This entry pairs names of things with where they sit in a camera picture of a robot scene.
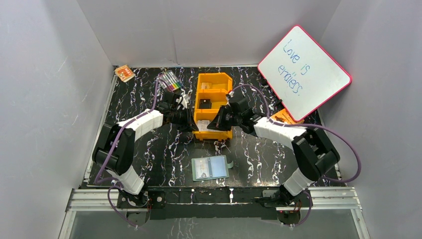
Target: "gray wall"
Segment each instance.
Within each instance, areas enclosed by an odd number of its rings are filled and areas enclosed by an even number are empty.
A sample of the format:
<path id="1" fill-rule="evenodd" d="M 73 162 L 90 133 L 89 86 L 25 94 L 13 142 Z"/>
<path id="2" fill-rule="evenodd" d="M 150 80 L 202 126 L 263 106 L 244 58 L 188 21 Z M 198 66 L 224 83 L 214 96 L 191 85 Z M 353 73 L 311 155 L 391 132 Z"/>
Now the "gray wall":
<path id="1" fill-rule="evenodd" d="M 320 39 L 340 0 L 78 0 L 111 63 L 257 64 L 295 24 Z"/>
<path id="2" fill-rule="evenodd" d="M 320 41 L 353 76 L 321 109 L 362 157 L 356 186 L 373 238 L 422 238 L 422 1 L 343 0 Z M 340 169 L 356 163 L 346 147 Z"/>
<path id="3" fill-rule="evenodd" d="M 112 66 L 76 0 L 0 1 L 1 238 L 57 238 Z"/>

